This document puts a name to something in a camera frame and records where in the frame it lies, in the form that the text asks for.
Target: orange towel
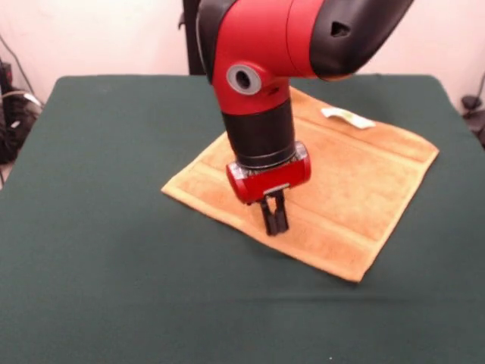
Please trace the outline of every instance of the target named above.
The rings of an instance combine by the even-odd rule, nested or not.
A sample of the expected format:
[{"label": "orange towel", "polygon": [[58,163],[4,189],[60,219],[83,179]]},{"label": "orange towel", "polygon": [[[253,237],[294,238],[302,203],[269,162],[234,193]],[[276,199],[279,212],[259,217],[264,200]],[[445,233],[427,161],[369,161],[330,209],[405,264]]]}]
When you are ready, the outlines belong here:
[{"label": "orange towel", "polygon": [[305,264],[359,282],[439,151],[388,124],[359,130],[325,118],[321,109],[329,105],[296,89],[291,97],[296,137],[310,153],[312,178],[286,191],[287,233],[267,236],[259,205],[243,205],[234,196],[224,173],[234,160],[225,133],[162,191]]}]

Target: black cable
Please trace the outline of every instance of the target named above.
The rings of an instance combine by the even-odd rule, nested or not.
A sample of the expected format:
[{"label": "black cable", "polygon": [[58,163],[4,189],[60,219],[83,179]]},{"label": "black cable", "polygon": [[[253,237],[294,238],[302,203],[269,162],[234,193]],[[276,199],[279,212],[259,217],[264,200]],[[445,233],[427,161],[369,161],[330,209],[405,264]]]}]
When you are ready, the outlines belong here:
[{"label": "black cable", "polygon": [[485,72],[483,73],[482,81],[480,83],[480,88],[478,89],[478,93],[477,93],[477,98],[475,99],[474,109],[478,107],[478,99],[480,98],[480,95],[483,92],[483,86],[485,86]]},{"label": "black cable", "polygon": [[17,55],[12,51],[12,49],[8,46],[7,42],[5,39],[3,39],[2,35],[0,34],[0,42],[4,45],[4,47],[7,49],[8,53],[11,54],[11,56],[14,58],[15,62],[17,63],[17,66],[22,73],[23,78],[25,79],[25,82],[27,82],[27,85],[29,87],[30,92],[35,95],[36,93],[33,91],[32,85],[30,84],[29,77],[26,76],[25,72],[23,71],[22,65],[20,64],[20,61],[18,60]]}]

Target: white label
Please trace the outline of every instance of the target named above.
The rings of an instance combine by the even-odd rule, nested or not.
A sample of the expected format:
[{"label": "white label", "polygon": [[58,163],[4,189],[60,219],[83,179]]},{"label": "white label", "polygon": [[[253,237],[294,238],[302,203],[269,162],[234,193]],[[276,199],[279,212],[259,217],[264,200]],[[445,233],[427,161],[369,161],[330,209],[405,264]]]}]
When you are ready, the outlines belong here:
[{"label": "white label", "polygon": [[369,119],[363,118],[360,115],[354,114],[348,110],[344,110],[342,108],[322,108],[321,113],[326,118],[336,117],[344,120],[348,124],[351,124],[358,129],[368,129],[371,127],[376,127],[376,124]]}]

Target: table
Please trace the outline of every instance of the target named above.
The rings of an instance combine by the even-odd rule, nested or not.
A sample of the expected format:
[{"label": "table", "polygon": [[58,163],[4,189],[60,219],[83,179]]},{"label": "table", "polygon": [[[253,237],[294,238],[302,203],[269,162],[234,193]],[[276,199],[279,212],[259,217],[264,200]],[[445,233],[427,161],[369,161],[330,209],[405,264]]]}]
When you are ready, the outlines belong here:
[{"label": "table", "polygon": [[440,83],[292,84],[441,150],[360,285],[160,193],[224,130],[204,77],[66,77],[0,192],[0,362],[483,363],[485,154]]}]

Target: red robot arm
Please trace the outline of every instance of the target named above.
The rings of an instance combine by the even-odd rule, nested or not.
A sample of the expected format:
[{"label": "red robot arm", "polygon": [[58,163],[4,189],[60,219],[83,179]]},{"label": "red robot arm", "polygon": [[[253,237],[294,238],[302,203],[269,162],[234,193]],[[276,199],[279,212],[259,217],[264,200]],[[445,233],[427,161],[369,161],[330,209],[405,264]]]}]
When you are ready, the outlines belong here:
[{"label": "red robot arm", "polygon": [[283,191],[311,177],[308,151],[295,141],[289,79],[354,74],[412,1],[201,1],[199,51],[236,156],[227,177],[241,202],[261,204],[269,235],[289,228]]}]

